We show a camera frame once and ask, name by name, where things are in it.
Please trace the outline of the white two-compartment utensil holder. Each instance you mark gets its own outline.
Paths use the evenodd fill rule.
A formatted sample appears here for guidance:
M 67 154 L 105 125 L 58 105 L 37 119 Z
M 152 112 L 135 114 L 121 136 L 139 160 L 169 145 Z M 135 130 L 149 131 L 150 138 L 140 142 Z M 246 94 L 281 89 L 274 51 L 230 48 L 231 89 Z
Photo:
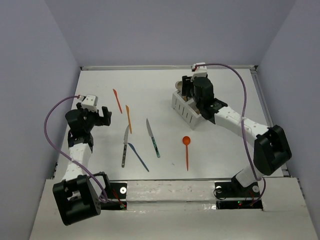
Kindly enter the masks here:
M 172 94 L 171 107 L 182 117 L 192 130 L 205 121 L 196 107 L 194 100 L 190 98 L 185 101 L 179 90 L 176 90 Z

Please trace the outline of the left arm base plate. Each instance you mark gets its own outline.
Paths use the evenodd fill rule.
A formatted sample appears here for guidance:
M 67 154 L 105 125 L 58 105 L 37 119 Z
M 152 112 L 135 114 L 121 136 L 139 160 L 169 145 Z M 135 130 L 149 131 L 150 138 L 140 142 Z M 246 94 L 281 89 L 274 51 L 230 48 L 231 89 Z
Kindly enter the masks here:
M 124 181 L 111 181 L 110 187 L 106 190 L 107 203 L 101 203 L 103 211 L 125 211 L 127 209 L 128 184 Z

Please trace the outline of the beige plastic spoon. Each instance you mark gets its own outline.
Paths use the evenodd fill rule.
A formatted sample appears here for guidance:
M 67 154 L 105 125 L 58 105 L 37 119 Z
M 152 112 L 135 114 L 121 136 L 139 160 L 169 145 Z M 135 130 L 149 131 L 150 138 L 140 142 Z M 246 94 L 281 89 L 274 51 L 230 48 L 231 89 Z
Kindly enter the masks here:
M 178 91 L 182 91 L 182 87 L 183 87 L 183 82 L 182 81 L 177 81 L 175 83 L 175 88 L 178 90 Z

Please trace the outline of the steel knife teal handle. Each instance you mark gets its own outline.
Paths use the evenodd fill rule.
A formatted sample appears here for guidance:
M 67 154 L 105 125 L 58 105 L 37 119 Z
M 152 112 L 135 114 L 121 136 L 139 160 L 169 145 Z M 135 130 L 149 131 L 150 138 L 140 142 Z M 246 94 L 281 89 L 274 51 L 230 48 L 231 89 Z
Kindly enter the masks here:
M 158 150 L 158 146 L 157 146 L 156 140 L 155 140 L 155 138 L 154 138 L 154 135 L 153 135 L 153 132 L 152 132 L 152 129 L 151 129 L 151 126 L 150 126 L 150 122 L 149 122 L 148 118 L 146 119 L 146 127 L 147 127 L 148 134 L 149 134 L 149 136 L 150 136 L 150 138 L 151 138 L 151 141 L 152 141 L 154 150 L 155 150 L 155 152 L 156 152 L 156 156 L 157 156 L 158 158 L 160 158 L 161 155 L 160 155 L 160 152 L 159 152 L 159 150 Z

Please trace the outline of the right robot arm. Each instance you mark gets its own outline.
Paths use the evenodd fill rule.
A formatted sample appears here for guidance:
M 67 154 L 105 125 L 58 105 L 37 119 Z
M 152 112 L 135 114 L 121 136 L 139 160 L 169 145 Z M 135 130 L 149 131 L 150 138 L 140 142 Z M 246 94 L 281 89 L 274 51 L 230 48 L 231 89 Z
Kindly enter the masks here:
M 248 146 L 253 147 L 249 165 L 231 180 L 230 190 L 235 196 L 242 196 L 251 184 L 272 175 L 291 159 L 292 152 L 282 127 L 262 125 L 234 111 L 215 97 L 213 84 L 207 77 L 183 76 L 175 88 L 182 98 L 193 100 L 205 120 L 241 137 L 246 151 Z

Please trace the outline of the orange plastic knife centre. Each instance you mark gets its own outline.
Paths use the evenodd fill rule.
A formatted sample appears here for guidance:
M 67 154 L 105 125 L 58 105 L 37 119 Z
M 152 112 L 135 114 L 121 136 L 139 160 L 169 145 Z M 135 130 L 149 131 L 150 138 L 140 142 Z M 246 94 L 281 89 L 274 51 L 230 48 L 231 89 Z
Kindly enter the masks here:
M 130 117 L 130 108 L 128 105 L 125 105 L 126 113 L 127 113 L 127 120 L 129 125 L 129 132 L 132 134 L 132 123 L 131 123 L 131 117 Z

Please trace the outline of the white foam front block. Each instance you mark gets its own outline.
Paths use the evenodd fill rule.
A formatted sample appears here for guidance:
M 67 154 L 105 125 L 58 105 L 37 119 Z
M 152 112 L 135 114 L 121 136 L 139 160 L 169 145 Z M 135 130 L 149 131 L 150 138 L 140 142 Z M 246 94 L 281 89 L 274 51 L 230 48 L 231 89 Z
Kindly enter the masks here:
M 126 188 L 128 202 L 212 202 L 215 182 L 207 180 L 135 180 Z

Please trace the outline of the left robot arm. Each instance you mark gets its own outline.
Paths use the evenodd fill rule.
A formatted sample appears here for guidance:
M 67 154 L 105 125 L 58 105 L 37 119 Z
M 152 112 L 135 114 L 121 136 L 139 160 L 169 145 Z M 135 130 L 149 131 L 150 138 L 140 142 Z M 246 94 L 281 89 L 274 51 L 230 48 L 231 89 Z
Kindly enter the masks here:
M 102 114 L 96 104 L 77 103 L 76 108 L 65 114 L 69 126 L 67 143 L 69 160 L 65 174 L 54 184 L 52 192 L 64 225 L 95 217 L 101 213 L 101 204 L 109 199 L 111 185 L 106 174 L 98 180 L 98 173 L 88 169 L 93 153 L 94 139 L 91 131 L 94 127 L 109 126 L 112 112 L 103 106 Z

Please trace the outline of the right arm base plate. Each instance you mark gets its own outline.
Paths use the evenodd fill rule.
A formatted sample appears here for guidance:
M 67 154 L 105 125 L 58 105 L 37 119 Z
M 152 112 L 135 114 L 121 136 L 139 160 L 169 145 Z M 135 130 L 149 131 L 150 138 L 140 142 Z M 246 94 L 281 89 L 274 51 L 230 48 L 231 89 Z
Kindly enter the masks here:
M 218 210 L 263 209 L 257 182 L 242 187 L 231 181 L 218 181 L 214 183 L 213 195 Z

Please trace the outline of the red-orange plastic spoon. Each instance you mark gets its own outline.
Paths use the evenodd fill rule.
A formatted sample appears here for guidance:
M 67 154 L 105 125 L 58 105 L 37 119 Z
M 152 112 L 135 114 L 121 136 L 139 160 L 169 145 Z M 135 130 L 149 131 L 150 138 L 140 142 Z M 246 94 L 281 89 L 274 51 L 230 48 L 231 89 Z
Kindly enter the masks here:
M 186 160 L 186 170 L 189 170 L 189 144 L 191 139 L 189 136 L 184 136 L 182 138 L 182 143 L 185 145 L 185 160 Z

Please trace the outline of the blue plastic knife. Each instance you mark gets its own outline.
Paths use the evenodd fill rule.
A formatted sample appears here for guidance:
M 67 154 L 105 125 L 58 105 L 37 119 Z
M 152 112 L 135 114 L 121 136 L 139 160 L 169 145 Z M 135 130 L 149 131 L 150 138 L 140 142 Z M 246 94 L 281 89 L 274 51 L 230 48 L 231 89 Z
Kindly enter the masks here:
M 147 165 L 145 164 L 145 162 L 142 160 L 142 158 L 140 157 L 140 155 L 138 154 L 138 152 L 136 151 L 134 145 L 132 143 L 128 143 L 129 147 L 131 148 L 131 150 L 134 152 L 134 154 L 136 155 L 136 157 L 139 159 L 140 163 L 142 164 L 142 166 L 145 168 L 145 170 L 147 172 L 149 172 L 150 170 L 148 169 Z

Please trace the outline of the aluminium table frame rail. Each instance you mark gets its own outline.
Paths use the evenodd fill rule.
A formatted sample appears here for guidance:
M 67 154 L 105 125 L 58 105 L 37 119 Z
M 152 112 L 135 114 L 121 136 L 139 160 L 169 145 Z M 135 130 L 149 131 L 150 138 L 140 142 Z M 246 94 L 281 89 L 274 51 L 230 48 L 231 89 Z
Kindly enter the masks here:
M 231 65 L 235 70 L 256 70 L 255 65 Z M 223 69 L 223 66 L 207 66 L 207 69 Z M 191 70 L 190 65 L 124 65 L 124 66 L 81 66 L 81 71 L 124 71 L 124 70 Z

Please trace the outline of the red-orange plastic knife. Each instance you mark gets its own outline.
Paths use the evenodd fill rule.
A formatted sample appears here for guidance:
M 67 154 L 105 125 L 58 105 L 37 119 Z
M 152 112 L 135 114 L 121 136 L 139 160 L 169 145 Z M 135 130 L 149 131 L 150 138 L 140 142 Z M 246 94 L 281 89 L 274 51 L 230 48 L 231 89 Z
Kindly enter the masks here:
M 115 96 L 115 99 L 116 99 L 116 102 L 117 102 L 117 105 L 118 105 L 118 108 L 119 108 L 119 111 L 121 114 L 123 114 L 123 110 L 122 110 L 122 106 L 121 106 L 121 103 L 119 101 L 119 97 L 118 97 L 118 92 L 116 89 L 112 89 L 113 90 L 113 93 L 114 93 L 114 96 Z

